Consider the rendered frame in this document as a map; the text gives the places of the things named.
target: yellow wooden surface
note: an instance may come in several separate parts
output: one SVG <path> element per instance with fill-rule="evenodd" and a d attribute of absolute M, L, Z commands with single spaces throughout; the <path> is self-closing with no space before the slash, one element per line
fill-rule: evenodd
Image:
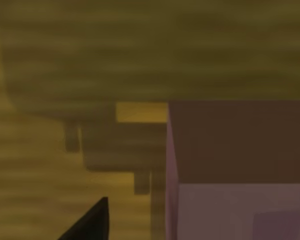
<path fill-rule="evenodd" d="M 66 153 L 61 122 L 22 114 L 6 95 L 0 65 L 0 240 L 57 239 L 102 196 L 110 239 L 150 239 L 150 196 L 132 173 L 88 172 Z"/>
<path fill-rule="evenodd" d="M 167 106 L 164 102 L 118 102 L 116 120 L 119 123 L 166 123 Z"/>

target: brown top surface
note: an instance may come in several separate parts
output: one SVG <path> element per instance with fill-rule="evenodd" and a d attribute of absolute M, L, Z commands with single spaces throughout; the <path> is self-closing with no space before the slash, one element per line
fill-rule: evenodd
<path fill-rule="evenodd" d="M 169 103 L 181 183 L 300 183 L 300 101 Z"/>

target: wooden floor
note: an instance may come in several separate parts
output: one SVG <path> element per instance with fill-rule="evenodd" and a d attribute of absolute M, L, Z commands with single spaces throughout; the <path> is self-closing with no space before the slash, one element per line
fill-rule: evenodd
<path fill-rule="evenodd" d="M 81 152 L 65 152 L 62 122 L 14 108 L 2 73 L 0 240 L 57 239 L 103 196 L 111 240 L 149 240 L 150 196 L 134 195 L 133 174 L 88 172 Z"/>

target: yellow rectangle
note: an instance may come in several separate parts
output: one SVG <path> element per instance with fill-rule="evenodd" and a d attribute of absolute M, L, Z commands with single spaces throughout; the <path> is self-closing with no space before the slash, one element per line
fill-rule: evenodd
<path fill-rule="evenodd" d="M 166 102 L 117 102 L 118 123 L 166 123 Z"/>

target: black pointed object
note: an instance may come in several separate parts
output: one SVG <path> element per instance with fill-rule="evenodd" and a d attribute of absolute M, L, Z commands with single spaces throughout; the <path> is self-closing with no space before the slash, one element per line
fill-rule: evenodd
<path fill-rule="evenodd" d="M 101 198 L 58 240 L 108 240 L 109 204 L 108 198 Z"/>

